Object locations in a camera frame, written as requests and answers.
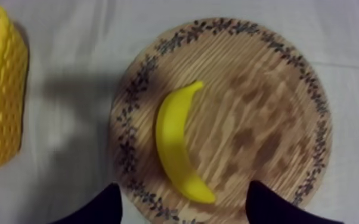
toy banana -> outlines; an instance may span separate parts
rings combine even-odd
[[[156,123],[156,144],[163,168],[182,195],[199,203],[214,203],[216,196],[192,167],[185,146],[185,122],[192,98],[202,82],[171,92],[160,106]]]

wood grain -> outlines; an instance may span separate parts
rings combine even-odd
[[[251,180],[300,207],[320,185],[332,142],[323,88],[295,47],[253,24],[229,18],[184,24],[160,35],[128,68],[111,113],[110,148],[121,187],[151,222],[247,223]],[[159,48],[178,36],[184,38],[172,51]],[[146,68],[153,57],[156,67]],[[160,103],[194,80],[205,87],[194,97],[186,142],[193,166],[216,193],[214,205],[176,191],[154,142]]]

black object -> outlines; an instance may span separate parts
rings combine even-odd
[[[120,188],[112,183],[80,210],[53,224],[120,224],[121,219]]]
[[[295,207],[259,181],[249,185],[246,215],[250,224],[343,224]],[[120,224],[121,219],[120,189],[118,185],[110,184],[90,203],[53,224]]]
[[[246,214],[250,224],[342,224],[295,207],[259,181],[249,185]]]

yellow basket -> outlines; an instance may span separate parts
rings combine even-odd
[[[0,166],[20,148],[27,64],[24,41],[0,7]]]

wooden plate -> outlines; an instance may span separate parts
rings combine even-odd
[[[193,166],[218,197],[213,205],[178,193],[154,142],[164,97],[194,80],[205,88],[194,97],[185,135]],[[321,182],[332,141],[327,99],[306,59],[274,32],[232,18],[160,35],[129,66],[110,120],[119,183],[153,223],[247,223],[252,179],[303,207]]]

